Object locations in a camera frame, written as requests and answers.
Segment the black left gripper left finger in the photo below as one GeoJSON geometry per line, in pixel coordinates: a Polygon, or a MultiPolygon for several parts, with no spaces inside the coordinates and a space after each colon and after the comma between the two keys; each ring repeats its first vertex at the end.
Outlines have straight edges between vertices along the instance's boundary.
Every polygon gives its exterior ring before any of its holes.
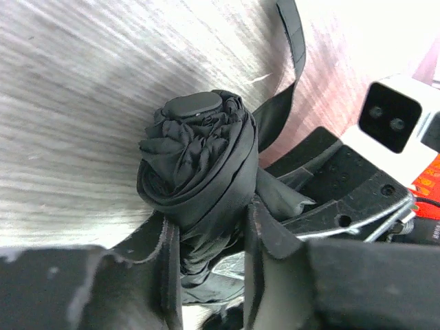
{"type": "Polygon", "coordinates": [[[2,329],[181,329],[179,229],[155,213],[112,248],[1,248],[2,329]]]}

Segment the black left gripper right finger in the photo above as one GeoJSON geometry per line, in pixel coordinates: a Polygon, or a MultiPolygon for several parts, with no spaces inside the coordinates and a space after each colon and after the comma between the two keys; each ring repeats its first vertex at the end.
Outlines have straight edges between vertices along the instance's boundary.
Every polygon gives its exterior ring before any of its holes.
{"type": "Polygon", "coordinates": [[[246,329],[438,329],[439,249],[298,240],[253,202],[245,225],[246,329]]]}

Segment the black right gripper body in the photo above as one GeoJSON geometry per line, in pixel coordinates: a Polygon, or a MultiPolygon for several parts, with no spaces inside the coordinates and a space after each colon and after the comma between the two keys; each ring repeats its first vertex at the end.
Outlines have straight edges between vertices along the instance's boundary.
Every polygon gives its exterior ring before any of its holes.
{"type": "Polygon", "coordinates": [[[381,241],[410,214],[414,201],[407,188],[324,127],[266,170],[315,202],[282,222],[303,241],[324,237],[381,241]]]}

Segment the black folding umbrella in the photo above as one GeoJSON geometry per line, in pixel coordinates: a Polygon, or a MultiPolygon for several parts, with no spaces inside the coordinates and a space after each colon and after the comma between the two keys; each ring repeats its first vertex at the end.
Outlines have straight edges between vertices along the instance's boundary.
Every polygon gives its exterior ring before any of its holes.
{"type": "Polygon", "coordinates": [[[311,200],[259,166],[259,153],[280,135],[295,85],[248,111],[240,96],[212,90],[169,100],[139,144],[137,191],[180,229],[182,302],[220,304],[243,293],[243,282],[212,272],[242,248],[252,198],[283,221],[311,200]]]}

